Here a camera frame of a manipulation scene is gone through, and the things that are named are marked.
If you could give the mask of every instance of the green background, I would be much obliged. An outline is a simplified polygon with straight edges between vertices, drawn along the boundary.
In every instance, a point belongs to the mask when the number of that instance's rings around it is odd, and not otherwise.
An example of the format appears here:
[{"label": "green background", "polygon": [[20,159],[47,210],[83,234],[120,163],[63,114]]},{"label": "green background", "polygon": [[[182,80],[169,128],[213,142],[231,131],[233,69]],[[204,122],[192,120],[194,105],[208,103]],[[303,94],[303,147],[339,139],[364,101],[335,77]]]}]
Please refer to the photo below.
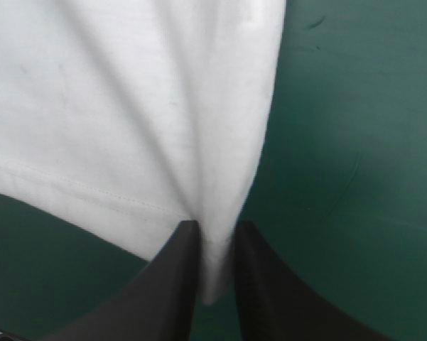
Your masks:
[{"label": "green background", "polygon": [[[427,340],[427,0],[294,0],[258,175],[242,213],[319,293]],[[0,196],[0,327],[36,338],[144,262]],[[193,340],[238,340],[229,290]]]}]

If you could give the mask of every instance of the green mat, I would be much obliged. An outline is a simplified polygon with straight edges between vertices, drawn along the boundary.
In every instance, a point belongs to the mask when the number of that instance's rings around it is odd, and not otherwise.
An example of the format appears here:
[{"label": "green mat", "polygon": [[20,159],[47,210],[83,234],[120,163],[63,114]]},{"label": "green mat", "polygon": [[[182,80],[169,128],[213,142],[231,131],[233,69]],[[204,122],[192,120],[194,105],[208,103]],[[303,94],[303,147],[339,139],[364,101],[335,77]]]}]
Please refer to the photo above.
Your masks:
[{"label": "green mat", "polygon": [[[274,105],[242,216],[312,287],[397,340],[427,340],[427,0],[288,5]],[[0,326],[38,337],[144,263],[0,196]],[[192,340],[239,340],[232,292]]]}]

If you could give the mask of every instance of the wrinkle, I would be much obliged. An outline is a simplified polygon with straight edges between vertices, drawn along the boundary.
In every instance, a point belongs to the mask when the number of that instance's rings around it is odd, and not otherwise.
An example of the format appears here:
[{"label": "wrinkle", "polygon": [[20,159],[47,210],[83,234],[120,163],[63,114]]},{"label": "wrinkle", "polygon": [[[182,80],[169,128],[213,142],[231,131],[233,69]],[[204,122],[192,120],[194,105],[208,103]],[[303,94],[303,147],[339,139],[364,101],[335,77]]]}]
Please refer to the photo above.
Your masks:
[{"label": "wrinkle", "polygon": [[188,195],[185,193],[169,160],[164,155],[164,148],[158,140],[158,135],[152,129],[151,123],[143,114],[140,114],[143,112],[143,109],[136,103],[139,102],[139,99],[138,101],[134,100],[138,97],[137,94],[131,93],[126,88],[126,85],[117,77],[114,66],[104,51],[102,51],[94,36],[89,34],[85,23],[76,11],[75,5],[71,4],[70,0],[57,1],[56,4],[60,8],[64,19],[69,23],[69,27],[74,30],[87,54],[91,57],[92,62],[104,78],[105,83],[109,85],[112,94],[119,100],[124,112],[127,113],[127,119],[130,121],[129,126],[137,130],[136,133],[148,141],[153,155],[156,157],[157,162],[160,163],[161,169],[165,172],[168,182],[173,186],[176,195],[180,198],[183,208],[190,216],[194,217],[194,212],[189,205]]}]

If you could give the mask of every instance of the white cloth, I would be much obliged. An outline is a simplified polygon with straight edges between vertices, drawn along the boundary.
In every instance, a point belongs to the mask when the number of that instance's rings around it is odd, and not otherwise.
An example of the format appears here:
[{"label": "white cloth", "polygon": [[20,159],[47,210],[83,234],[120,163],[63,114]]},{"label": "white cloth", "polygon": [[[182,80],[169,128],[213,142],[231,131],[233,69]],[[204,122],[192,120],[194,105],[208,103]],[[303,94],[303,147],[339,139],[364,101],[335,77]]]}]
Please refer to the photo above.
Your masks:
[{"label": "white cloth", "polygon": [[151,259],[202,225],[227,277],[259,162],[284,0],[0,0],[0,193]]}]

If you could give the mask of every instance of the white t-shirt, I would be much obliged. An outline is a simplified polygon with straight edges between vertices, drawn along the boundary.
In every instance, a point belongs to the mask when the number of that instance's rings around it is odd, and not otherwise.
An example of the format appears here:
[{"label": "white t-shirt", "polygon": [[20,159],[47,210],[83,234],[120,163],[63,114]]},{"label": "white t-shirt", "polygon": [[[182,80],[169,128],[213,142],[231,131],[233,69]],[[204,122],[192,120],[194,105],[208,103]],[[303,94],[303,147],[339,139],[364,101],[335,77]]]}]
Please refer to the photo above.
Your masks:
[{"label": "white t-shirt", "polygon": [[0,193],[151,259],[202,225],[202,294],[264,140],[284,0],[1,0]]}]

